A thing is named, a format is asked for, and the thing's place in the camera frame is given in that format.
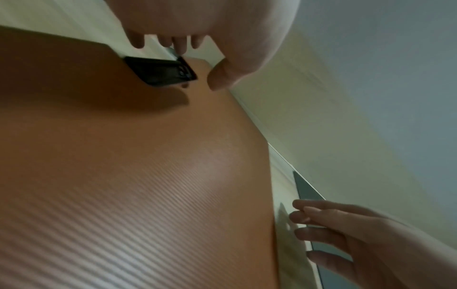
skin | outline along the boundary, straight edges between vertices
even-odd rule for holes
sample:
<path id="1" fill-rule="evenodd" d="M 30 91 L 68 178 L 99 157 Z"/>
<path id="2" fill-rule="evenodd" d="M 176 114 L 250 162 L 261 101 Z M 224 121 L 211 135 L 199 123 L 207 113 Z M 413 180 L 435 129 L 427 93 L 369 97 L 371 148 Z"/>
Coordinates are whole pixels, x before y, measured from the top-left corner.
<path id="1" fill-rule="evenodd" d="M 353 261 L 322 251 L 308 258 L 366 289 L 451 289 L 457 284 L 457 252 L 386 214 L 330 201 L 296 200 L 290 214 L 299 240 L 330 244 Z"/>
<path id="2" fill-rule="evenodd" d="M 208 75 L 212 90 L 228 88 L 259 70 L 276 53 L 299 0 L 106 0 L 131 44 L 155 34 L 162 46 L 184 54 L 210 36 L 225 58 Z"/>

wall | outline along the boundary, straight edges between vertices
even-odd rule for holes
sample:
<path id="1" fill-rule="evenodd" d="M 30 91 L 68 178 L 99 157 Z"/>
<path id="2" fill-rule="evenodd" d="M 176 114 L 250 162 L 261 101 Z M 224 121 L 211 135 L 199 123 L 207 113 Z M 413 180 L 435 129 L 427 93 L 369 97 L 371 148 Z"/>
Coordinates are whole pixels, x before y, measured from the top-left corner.
<path id="1" fill-rule="evenodd" d="M 215 64 L 206 41 L 189 55 Z M 353 104 L 301 32 L 232 89 L 269 143 L 325 198 L 397 215 L 457 247 L 442 210 Z"/>
<path id="2" fill-rule="evenodd" d="M 297 26 L 457 228 L 457 2 L 303 1 Z"/>

beige wall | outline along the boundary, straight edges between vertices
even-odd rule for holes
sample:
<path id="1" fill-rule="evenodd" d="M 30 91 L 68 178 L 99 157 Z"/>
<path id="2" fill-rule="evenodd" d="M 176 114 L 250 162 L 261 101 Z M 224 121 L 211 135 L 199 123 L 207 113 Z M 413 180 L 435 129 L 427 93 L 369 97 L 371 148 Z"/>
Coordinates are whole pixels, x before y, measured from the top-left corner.
<path id="1" fill-rule="evenodd" d="M 189 55 L 215 64 L 211 41 Z M 449 221 L 295 30 L 232 89 L 269 143 L 325 198 L 389 212 L 457 247 Z"/>

human hand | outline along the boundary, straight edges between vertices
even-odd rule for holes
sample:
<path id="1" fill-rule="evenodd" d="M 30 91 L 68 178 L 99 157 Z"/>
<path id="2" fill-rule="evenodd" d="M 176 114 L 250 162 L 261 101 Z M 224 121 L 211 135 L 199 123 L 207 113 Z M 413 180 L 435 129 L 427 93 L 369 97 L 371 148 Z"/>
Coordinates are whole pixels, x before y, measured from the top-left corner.
<path id="1" fill-rule="evenodd" d="M 308 258 L 365 289 L 455 288 L 457 253 L 385 214 L 330 201 L 295 200 L 290 219 L 318 225 L 295 230 L 300 240 L 332 245 L 353 261 L 322 251 Z"/>
<path id="2" fill-rule="evenodd" d="M 156 34 L 162 46 L 197 48 L 209 35 L 224 54 L 208 75 L 212 90 L 227 88 L 265 65 L 284 40 L 299 0 L 106 0 L 131 44 Z"/>

floor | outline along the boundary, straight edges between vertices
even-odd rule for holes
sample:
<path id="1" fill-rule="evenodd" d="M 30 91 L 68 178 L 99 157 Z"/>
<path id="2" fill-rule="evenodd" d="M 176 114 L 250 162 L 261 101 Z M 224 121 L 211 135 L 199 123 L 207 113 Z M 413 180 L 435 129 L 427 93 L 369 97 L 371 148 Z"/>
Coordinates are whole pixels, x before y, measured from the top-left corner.
<path id="1" fill-rule="evenodd" d="M 133 48 L 119 22 L 102 0 L 0 0 L 0 25 L 103 42 L 119 55 L 169 58 L 153 38 L 142 50 Z M 288 220 L 292 201 L 298 199 L 293 169 L 270 147 L 271 182 L 278 241 L 281 288 L 321 288 L 317 269 L 307 261 L 308 243 L 299 242 Z"/>

